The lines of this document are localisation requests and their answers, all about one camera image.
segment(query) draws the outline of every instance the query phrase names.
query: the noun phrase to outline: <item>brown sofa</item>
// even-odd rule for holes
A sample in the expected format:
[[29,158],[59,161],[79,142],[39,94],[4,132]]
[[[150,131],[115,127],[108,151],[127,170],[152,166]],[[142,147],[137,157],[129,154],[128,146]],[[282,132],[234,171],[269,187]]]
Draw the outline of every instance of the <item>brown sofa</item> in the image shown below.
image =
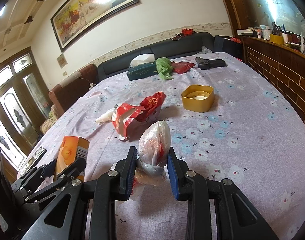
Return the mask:
[[90,83],[98,84],[97,67],[90,64],[56,85],[49,98],[54,103],[57,114],[62,116],[77,100],[89,91]]

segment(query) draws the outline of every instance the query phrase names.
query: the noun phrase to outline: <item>framed painting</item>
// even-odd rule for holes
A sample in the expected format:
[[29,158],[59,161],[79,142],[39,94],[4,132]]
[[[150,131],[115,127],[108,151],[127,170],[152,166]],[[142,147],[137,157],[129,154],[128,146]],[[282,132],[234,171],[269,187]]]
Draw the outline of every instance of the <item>framed painting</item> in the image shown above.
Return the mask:
[[61,52],[113,14],[138,0],[67,0],[51,18]]

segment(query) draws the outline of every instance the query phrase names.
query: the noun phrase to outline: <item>green cloth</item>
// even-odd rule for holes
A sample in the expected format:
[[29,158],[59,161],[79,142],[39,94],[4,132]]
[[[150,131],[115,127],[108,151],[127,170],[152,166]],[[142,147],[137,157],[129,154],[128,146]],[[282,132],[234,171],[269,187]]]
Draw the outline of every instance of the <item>green cloth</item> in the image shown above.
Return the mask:
[[162,80],[173,79],[173,77],[170,75],[173,67],[171,65],[171,61],[169,58],[166,58],[166,57],[158,58],[156,60],[156,67],[157,67],[159,76]]

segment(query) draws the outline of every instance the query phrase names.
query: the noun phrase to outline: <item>glass panel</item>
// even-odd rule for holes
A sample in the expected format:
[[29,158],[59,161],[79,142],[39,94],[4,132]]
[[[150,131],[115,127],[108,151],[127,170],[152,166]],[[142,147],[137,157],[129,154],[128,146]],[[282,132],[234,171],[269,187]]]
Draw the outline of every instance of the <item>glass panel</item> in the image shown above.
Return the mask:
[[30,118],[19,102],[14,88],[10,88],[4,93],[0,97],[0,102],[18,133],[31,146],[34,146],[39,135],[33,128]]
[[4,157],[18,171],[21,164],[26,159],[24,153],[15,144],[7,130],[0,121],[0,148]]
[[14,64],[15,72],[18,73],[19,71],[21,71],[25,67],[27,67],[27,66],[32,64],[32,60],[31,60],[30,54],[28,53],[28,54],[20,57],[19,59],[15,60],[13,62],[13,64]]
[[9,65],[0,71],[0,86],[12,77]]
[[37,104],[39,110],[42,112],[46,119],[49,117],[50,107],[45,99],[40,87],[37,84],[35,76],[31,73],[23,78],[33,100]]
[[254,12],[254,25],[285,25],[286,31],[305,37],[305,19],[292,0],[248,0]]

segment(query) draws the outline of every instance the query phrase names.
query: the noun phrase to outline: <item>metal screw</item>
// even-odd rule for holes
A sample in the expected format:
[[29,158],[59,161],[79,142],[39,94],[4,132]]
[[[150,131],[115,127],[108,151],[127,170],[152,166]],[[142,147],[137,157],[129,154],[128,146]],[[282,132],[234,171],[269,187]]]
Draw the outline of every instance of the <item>metal screw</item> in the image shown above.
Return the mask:
[[232,184],[232,181],[231,181],[231,179],[224,179],[224,180],[222,181],[222,183],[223,183],[224,185],[226,185],[226,186],[230,186],[230,185]]
[[187,175],[188,177],[194,177],[194,176],[196,175],[196,173],[195,173],[194,171],[187,171],[187,172],[186,172],[186,175]]
[[108,176],[110,176],[110,177],[115,177],[117,175],[118,175],[118,171],[112,170],[112,171],[108,172]]
[[81,180],[80,179],[75,179],[72,181],[71,183],[73,186],[79,186],[81,184]]

